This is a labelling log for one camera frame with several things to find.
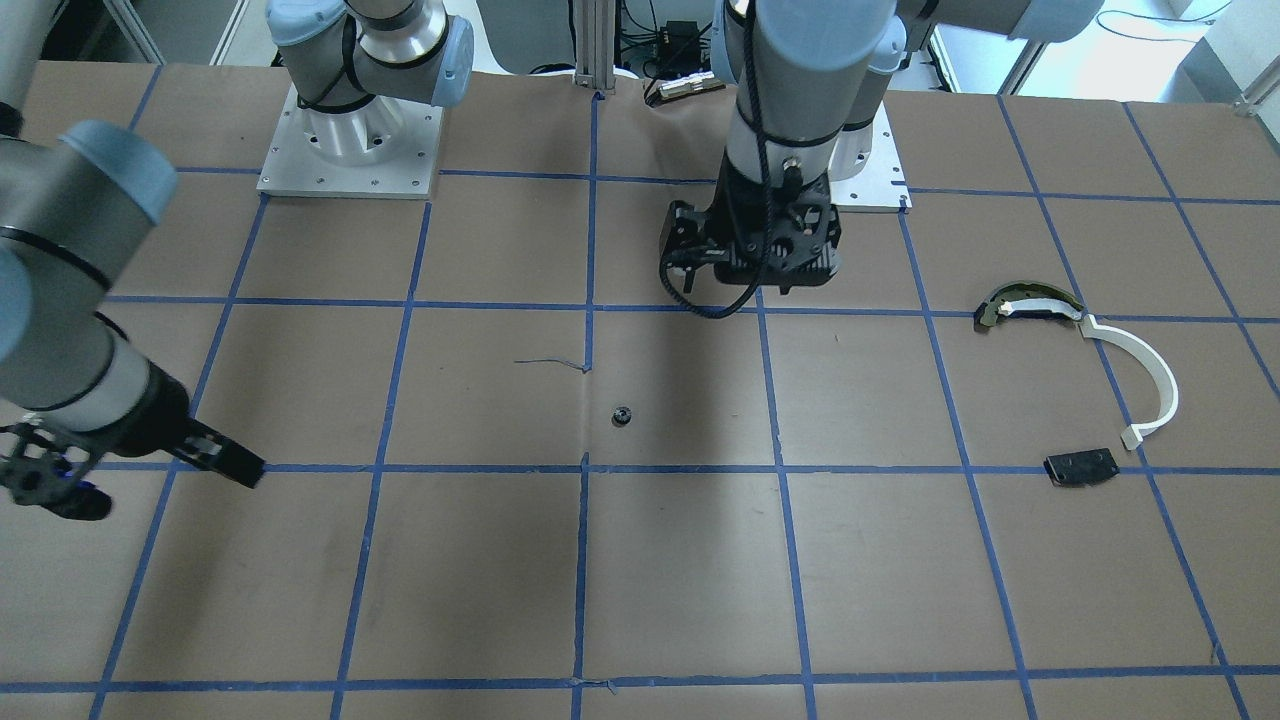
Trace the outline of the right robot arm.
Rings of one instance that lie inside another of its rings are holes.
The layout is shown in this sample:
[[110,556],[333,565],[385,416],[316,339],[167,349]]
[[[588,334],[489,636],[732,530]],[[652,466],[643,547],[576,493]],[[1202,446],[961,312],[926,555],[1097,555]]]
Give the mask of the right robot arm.
[[[58,143],[22,137],[50,1],[3,4],[3,487],[19,506],[97,521],[113,500],[87,480],[109,454],[166,452],[255,487],[262,459],[191,415],[187,388],[100,304],[173,200],[178,174],[138,135],[82,120]],[[315,152],[365,165],[406,145],[402,102],[452,108],[475,32],[442,1],[271,1],[268,27]]]

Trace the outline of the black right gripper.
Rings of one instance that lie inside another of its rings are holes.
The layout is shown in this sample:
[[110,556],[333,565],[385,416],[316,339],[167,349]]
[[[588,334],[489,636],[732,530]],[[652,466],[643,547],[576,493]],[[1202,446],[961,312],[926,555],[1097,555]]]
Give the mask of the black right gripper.
[[106,427],[72,430],[37,415],[4,427],[3,433],[12,436],[13,443],[3,451],[1,482],[12,502],[73,521],[102,520],[113,510],[113,498],[87,475],[109,454],[183,454],[183,461],[192,468],[256,488],[265,474],[265,460],[196,420],[189,392],[178,379],[157,365],[147,370],[140,401]]

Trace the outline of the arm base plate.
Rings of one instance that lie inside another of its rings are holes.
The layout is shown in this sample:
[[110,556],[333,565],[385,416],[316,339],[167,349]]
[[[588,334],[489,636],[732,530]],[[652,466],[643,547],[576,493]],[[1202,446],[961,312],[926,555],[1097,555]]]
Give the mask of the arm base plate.
[[884,104],[869,126],[837,136],[828,176],[832,202],[842,211],[896,213],[913,206]]
[[426,201],[445,111],[376,96],[346,114],[303,109],[289,88],[256,188],[273,197]]

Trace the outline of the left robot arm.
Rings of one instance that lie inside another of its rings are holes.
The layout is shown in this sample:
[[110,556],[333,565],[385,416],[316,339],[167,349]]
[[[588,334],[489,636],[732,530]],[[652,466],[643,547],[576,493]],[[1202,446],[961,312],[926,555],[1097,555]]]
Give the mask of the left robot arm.
[[832,184],[860,170],[892,76],[933,27],[1059,44],[1098,1],[721,1],[713,70],[735,113],[705,210],[675,201],[658,277],[681,307],[736,313],[762,286],[782,293],[837,273],[842,229]]

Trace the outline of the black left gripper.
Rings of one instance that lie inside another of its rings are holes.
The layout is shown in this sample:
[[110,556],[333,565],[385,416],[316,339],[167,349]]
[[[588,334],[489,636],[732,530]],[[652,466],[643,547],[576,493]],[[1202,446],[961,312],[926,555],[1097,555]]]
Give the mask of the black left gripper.
[[723,284],[776,286],[781,293],[823,286],[838,272],[840,238],[828,174],[805,182],[794,167],[783,170],[780,187],[767,190],[723,165],[707,210],[684,201],[669,205],[660,282],[669,290],[668,273],[676,270],[684,278],[681,291],[689,293],[696,270],[710,265]]

